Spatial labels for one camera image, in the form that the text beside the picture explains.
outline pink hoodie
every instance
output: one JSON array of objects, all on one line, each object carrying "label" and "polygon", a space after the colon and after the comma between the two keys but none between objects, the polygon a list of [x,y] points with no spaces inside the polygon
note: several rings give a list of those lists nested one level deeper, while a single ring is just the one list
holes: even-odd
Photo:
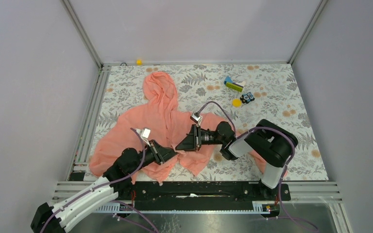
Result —
[{"label": "pink hoodie", "polygon": [[[144,80],[144,94],[148,103],[134,107],[120,115],[115,127],[99,140],[89,169],[96,176],[101,176],[121,155],[126,148],[142,150],[138,137],[130,128],[149,128],[149,139],[156,140],[163,147],[175,148],[189,132],[193,121],[190,112],[178,111],[178,93],[169,74],[155,72]],[[215,130],[221,121],[227,121],[215,114],[202,114],[203,129]],[[203,145],[197,152],[177,151],[179,154],[163,165],[149,164],[143,171],[159,182],[165,180],[176,162],[190,170],[195,176],[208,164],[214,145]],[[264,172],[266,162],[255,151],[250,153],[256,165]]]}]

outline leaf pattern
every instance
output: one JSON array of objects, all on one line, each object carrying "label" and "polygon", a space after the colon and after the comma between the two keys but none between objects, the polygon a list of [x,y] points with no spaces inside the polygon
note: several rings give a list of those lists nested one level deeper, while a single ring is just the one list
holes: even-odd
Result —
[{"label": "leaf pattern", "polygon": [[[226,110],[239,132],[254,127],[264,118],[292,132],[299,145],[285,180],[328,180],[292,68],[287,64],[112,67],[88,158],[98,141],[115,125],[119,115],[148,102],[143,94],[143,79],[157,70],[167,72],[173,78],[180,111],[197,111],[204,103],[213,100]],[[239,99],[242,93],[225,87],[226,76],[235,82],[246,81],[243,92],[252,92],[255,100],[239,108],[233,107],[231,101]],[[213,104],[203,112],[225,118]],[[262,176],[250,155],[227,161],[219,155],[219,150],[217,146],[198,176],[176,164],[167,181],[248,181]],[[84,180],[95,179],[87,169]],[[138,174],[137,180],[151,181],[143,172]]]}]

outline yellow ball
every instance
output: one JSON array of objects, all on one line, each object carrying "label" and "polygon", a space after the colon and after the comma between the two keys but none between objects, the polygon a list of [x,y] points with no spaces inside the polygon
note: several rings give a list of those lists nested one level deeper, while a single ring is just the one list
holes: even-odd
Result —
[{"label": "yellow ball", "polygon": [[234,107],[240,107],[241,105],[242,105],[242,102],[239,100],[239,99],[233,99],[232,100],[232,105],[234,106]]}]

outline gray wall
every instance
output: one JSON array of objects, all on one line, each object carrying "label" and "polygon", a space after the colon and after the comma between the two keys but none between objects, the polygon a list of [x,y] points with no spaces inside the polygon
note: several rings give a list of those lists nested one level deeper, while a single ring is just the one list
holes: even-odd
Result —
[{"label": "gray wall", "polygon": [[96,71],[60,1],[0,0],[0,233],[64,178]]},{"label": "gray wall", "polygon": [[286,61],[320,0],[71,0],[104,62]]},{"label": "gray wall", "polygon": [[330,1],[293,68],[353,230],[373,232],[373,1]]}]

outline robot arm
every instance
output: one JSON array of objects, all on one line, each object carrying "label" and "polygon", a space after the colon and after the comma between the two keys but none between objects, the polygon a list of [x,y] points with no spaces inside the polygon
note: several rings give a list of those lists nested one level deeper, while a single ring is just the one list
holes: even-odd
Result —
[{"label": "robot arm", "polygon": [[192,114],[191,119],[196,124],[191,126],[190,132],[178,144],[176,150],[199,150],[201,145],[221,144],[220,152],[227,160],[236,160],[255,150],[267,162],[261,182],[269,189],[277,187],[284,165],[292,153],[289,142],[282,135],[273,131],[283,133],[295,147],[298,144],[298,140],[293,134],[265,119],[260,120],[256,126],[265,128],[265,130],[251,131],[238,138],[235,137],[228,122],[223,121],[218,124],[215,131],[210,131],[200,127],[202,117],[198,113]]},{"label": "robot arm", "polygon": [[[141,167],[153,162],[163,164],[177,154],[171,148],[162,147],[155,140],[148,141],[149,129],[137,130],[137,132],[147,144]],[[142,151],[138,152],[134,148],[127,148],[114,164],[86,189],[53,206],[49,206],[47,203],[39,206],[31,223],[32,231],[40,233],[46,221],[54,215],[43,232],[67,233],[90,213],[118,198],[119,194],[122,196],[122,194],[129,193],[132,179],[122,180],[122,178],[137,169],[142,157]]]}]

